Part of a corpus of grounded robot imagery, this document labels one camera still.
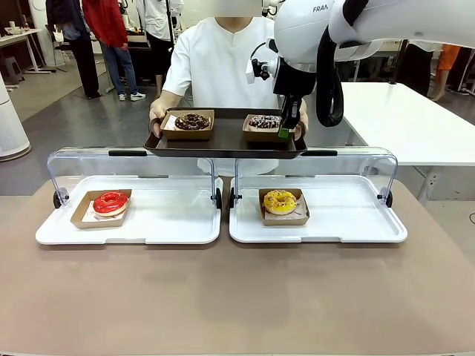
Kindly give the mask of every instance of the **man in red jacket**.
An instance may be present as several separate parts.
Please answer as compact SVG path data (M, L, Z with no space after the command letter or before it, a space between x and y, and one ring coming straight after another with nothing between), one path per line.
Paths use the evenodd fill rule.
M145 94L139 93L137 89L134 66L128 52L127 31L120 15L117 0L82 0L82 9L86 22L101 44L105 65L107 65L112 83L119 94L119 100L126 100L127 94L120 81L117 58L125 71L131 91L131 101L144 99Z

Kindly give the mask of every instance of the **white table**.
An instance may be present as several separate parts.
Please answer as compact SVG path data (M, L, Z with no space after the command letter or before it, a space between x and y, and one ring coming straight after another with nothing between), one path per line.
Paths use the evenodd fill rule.
M17 42L26 41L28 47L28 53L30 54L31 63L33 64L32 70L27 70L25 73L32 73L32 74L50 74L49 70L40 70L35 60L35 55L33 54L33 50L31 49L30 40L28 38L29 35L33 35L34 33L41 32L43 30L33 28L26 32L20 33L19 35L12 35L12 36L2 36L0 37L0 48L6 47L8 45L12 45Z
M399 165L429 166L425 204L445 166L475 166L475 126L403 84L342 83L344 117L365 145L391 151Z

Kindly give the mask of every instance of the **red jacket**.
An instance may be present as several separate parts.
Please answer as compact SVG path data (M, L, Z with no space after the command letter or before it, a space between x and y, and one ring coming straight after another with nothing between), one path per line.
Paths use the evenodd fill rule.
M117 0L82 0L82 9L98 40L110 47L124 47L127 30Z

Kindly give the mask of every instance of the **yellow sprinkled donut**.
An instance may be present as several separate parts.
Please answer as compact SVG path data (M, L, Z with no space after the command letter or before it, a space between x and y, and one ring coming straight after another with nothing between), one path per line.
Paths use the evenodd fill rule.
M287 215L297 207L297 198L288 191L270 191L264 197L264 207L275 215Z

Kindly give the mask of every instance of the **donut box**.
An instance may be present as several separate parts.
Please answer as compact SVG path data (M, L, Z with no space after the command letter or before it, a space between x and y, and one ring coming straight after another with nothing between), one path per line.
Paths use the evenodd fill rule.
M118 228L122 226L125 220L125 215L127 214L128 208L130 206L130 198L132 195L131 189L114 189L114 191L123 193L129 198L129 203L127 208L117 215L116 217L97 217L94 218L94 214L91 212L94 211L92 209L92 202L109 191L89 191L87 192L84 197L82 198L81 202L79 202L76 210L71 217L71 222L77 228Z
M207 128L201 130L182 130L174 125L174 121L187 114L197 114L209 118L210 124ZM201 140L206 141L211 138L214 124L214 110L170 110L167 112L165 119L162 121L160 130L163 136L170 140Z
M310 218L310 211L305 201L304 193L302 193L300 189L283 189L292 193L294 197L297 198L298 207L293 213L283 216L270 214L271 216L269 216L269 213L267 213L264 208L264 197L267 193L276 189L279 188L259 189L259 212L264 226L302 226L307 224Z
M286 139L279 137L279 127L276 128L256 128L251 126L249 123L256 116L262 115L248 115L244 120L243 124L243 134L244 139L247 142L274 142L274 143L285 143L293 139L295 130L290 131L290 135Z

